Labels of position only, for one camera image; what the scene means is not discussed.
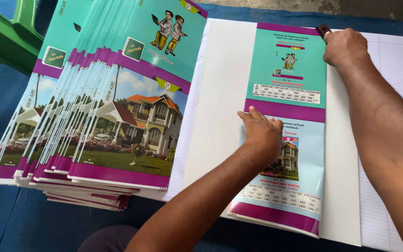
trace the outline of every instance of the house illustration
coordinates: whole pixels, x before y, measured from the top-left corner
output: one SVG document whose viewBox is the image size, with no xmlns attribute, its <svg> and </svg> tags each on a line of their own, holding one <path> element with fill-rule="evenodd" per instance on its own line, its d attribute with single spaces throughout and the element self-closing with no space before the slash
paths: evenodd
<svg viewBox="0 0 403 252">
<path fill-rule="evenodd" d="M 285 170 L 298 172 L 298 148 L 290 142 L 283 143 L 277 163 Z"/>
<path fill-rule="evenodd" d="M 176 146 L 183 115 L 167 94 L 143 96 L 135 94 L 126 98 L 128 107 L 111 101 L 97 109 L 96 123 L 100 117 L 115 123 L 114 144 L 122 137 L 122 144 L 141 143 L 158 153 L 167 155 Z M 97 135 L 93 129 L 92 136 Z"/>
</svg>

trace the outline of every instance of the notebook spine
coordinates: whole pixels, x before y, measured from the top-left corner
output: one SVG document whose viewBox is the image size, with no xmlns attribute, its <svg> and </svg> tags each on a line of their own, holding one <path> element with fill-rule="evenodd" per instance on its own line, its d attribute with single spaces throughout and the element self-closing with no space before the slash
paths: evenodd
<svg viewBox="0 0 403 252">
<path fill-rule="evenodd" d="M 44 63 L 46 63 L 46 60 L 48 59 L 50 52 L 51 52 L 51 47 L 48 46 L 48 48 L 46 49 L 46 52 L 44 53 L 44 56 L 43 56 Z"/>
<path fill-rule="evenodd" d="M 127 53 L 127 49 L 129 48 L 129 45 L 130 45 L 130 39 L 127 39 L 127 42 L 125 43 L 124 50 L 123 50 L 124 54 Z"/>
</svg>

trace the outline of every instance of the paper stack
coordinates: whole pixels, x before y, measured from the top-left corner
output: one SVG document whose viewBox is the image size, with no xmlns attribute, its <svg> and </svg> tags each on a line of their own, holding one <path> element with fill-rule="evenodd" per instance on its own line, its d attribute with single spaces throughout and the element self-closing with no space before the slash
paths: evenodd
<svg viewBox="0 0 403 252">
<path fill-rule="evenodd" d="M 206 18 L 188 0 L 59 3 L 0 140 L 0 184 L 115 211 L 166 191 Z"/>
</svg>

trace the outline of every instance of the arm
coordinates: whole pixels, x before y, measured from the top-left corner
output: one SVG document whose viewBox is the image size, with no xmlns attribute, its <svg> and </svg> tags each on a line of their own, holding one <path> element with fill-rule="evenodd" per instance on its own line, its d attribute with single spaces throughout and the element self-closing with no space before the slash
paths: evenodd
<svg viewBox="0 0 403 252">
<path fill-rule="evenodd" d="M 403 241 L 403 99 L 372 64 L 359 32 L 329 33 L 325 41 L 323 58 L 337 68 L 349 95 L 362 166 Z"/>
<path fill-rule="evenodd" d="M 238 192 L 277 158 L 279 152 L 272 150 L 281 149 L 283 123 L 267 120 L 253 107 L 237 113 L 245 124 L 245 143 L 159 209 L 126 252 L 190 251 Z"/>
</svg>

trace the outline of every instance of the green notebook icon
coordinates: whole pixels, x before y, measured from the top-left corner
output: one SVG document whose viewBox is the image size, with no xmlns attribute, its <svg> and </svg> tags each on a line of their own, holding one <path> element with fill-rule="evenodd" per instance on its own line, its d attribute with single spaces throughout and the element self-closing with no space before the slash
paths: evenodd
<svg viewBox="0 0 403 252">
<path fill-rule="evenodd" d="M 65 58 L 65 51 L 48 46 L 48 48 L 46 48 L 46 52 L 44 53 L 43 64 L 61 69 Z"/>
<path fill-rule="evenodd" d="M 144 43 L 137 41 L 134 38 L 128 37 L 122 54 L 133 60 L 139 61 L 144 50 Z"/>
</svg>

